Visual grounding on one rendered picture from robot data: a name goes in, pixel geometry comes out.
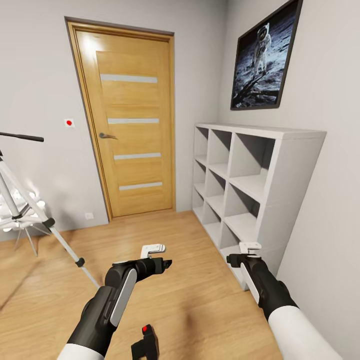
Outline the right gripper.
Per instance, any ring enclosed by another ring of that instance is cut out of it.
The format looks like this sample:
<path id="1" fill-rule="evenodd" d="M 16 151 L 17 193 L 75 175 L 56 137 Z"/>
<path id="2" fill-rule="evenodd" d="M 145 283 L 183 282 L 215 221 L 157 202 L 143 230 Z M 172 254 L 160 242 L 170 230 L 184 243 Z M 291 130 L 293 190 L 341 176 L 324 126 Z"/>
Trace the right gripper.
<path id="1" fill-rule="evenodd" d="M 230 264 L 232 268 L 241 268 L 241 259 L 245 256 L 246 254 L 236 254 L 236 253 L 232 253 L 229 256 L 226 257 L 226 261 L 227 264 Z"/>

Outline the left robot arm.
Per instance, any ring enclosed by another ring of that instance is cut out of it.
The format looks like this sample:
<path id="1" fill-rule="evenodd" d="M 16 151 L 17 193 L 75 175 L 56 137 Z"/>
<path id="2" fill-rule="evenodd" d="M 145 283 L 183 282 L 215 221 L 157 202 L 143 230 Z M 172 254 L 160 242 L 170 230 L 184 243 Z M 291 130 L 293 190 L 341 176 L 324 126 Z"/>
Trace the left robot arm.
<path id="1" fill-rule="evenodd" d="M 163 257 L 163 244 L 142 247 L 138 260 L 119 261 L 108 270 L 104 286 L 83 308 L 80 322 L 73 331 L 57 360 L 104 360 L 113 333 L 116 332 L 134 286 L 152 275 L 161 275 L 172 264 Z"/>

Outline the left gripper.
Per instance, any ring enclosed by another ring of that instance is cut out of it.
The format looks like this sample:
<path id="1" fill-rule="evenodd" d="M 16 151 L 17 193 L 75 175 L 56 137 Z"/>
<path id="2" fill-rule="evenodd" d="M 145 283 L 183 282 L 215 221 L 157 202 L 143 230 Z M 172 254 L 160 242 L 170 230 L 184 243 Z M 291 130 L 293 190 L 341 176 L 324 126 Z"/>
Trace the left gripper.
<path id="1" fill-rule="evenodd" d="M 152 275 L 163 274 L 165 269 L 168 269 L 172 264 L 172 260 L 163 260 L 163 257 L 141 258 L 137 261 L 141 261 L 145 265 L 145 276 L 142 280 Z"/>

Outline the digital camera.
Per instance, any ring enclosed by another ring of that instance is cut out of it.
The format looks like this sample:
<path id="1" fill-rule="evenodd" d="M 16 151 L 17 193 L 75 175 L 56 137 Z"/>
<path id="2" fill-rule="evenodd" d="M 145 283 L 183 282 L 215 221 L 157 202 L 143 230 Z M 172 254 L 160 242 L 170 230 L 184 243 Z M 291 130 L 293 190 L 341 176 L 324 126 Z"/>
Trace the digital camera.
<path id="1" fill-rule="evenodd" d="M 150 324 L 142 328 L 143 339 L 131 345 L 132 360 L 146 357 L 147 360 L 158 360 L 155 335 Z"/>

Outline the camera tripod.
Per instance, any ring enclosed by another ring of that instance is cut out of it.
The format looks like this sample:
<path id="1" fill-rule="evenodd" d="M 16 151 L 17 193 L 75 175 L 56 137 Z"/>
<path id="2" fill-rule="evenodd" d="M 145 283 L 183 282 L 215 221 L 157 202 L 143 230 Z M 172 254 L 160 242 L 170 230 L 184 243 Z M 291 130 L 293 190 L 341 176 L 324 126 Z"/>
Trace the camera tripod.
<path id="1" fill-rule="evenodd" d="M 0 136 L 9 136 L 9 137 L 16 137 L 25 140 L 31 141 L 38 141 L 44 142 L 43 137 L 38 136 L 31 136 L 31 135 L 23 135 L 23 134 L 11 134 L 11 133 L 4 133 L 0 132 Z M 78 265 L 79 268 L 82 268 L 83 271 L 87 274 L 87 276 L 91 279 L 91 281 L 95 284 L 97 289 L 100 289 L 99 284 L 96 282 L 94 277 L 90 274 L 90 272 L 85 268 L 85 259 L 78 258 L 78 256 L 74 253 L 74 251 L 70 248 L 70 246 L 66 243 L 63 237 L 59 234 L 59 232 L 53 226 L 55 224 L 54 218 L 48 218 L 44 212 L 38 207 L 38 205 L 34 202 L 32 197 L 30 196 L 29 192 L 22 186 L 19 180 L 15 177 L 15 175 L 11 172 L 11 170 L 7 167 L 4 163 L 4 160 L 1 158 L 3 156 L 0 150 L 0 170 L 4 173 L 4 175 L 8 178 L 8 180 L 12 183 L 12 185 L 16 188 L 16 190 L 21 194 L 21 196 L 27 202 L 27 205 L 19 212 L 11 193 L 3 179 L 3 176 L 0 172 L 0 193 L 3 195 L 3 198 L 12 214 L 12 218 L 7 219 L 5 221 L 0 222 L 0 227 L 7 225 L 9 223 L 15 222 L 35 222 L 35 223 L 43 223 L 45 227 L 53 233 L 59 242 L 63 245 L 63 247 L 69 252 L 69 254 L 75 260 L 75 263 Z M 29 211 L 29 209 L 33 209 L 33 211 L 38 215 L 38 217 L 32 216 L 25 216 L 25 214 Z"/>

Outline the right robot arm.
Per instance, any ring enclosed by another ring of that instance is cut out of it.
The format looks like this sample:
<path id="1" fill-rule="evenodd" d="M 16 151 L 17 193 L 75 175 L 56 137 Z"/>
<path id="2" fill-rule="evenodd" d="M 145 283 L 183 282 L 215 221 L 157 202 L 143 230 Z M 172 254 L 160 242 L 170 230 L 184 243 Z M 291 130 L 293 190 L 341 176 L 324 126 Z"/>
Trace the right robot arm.
<path id="1" fill-rule="evenodd" d="M 240 268 L 278 344 L 283 360 L 344 360 L 311 324 L 291 298 L 283 281 L 268 270 L 257 242 L 240 242 L 239 254 L 226 257 L 232 268 Z"/>

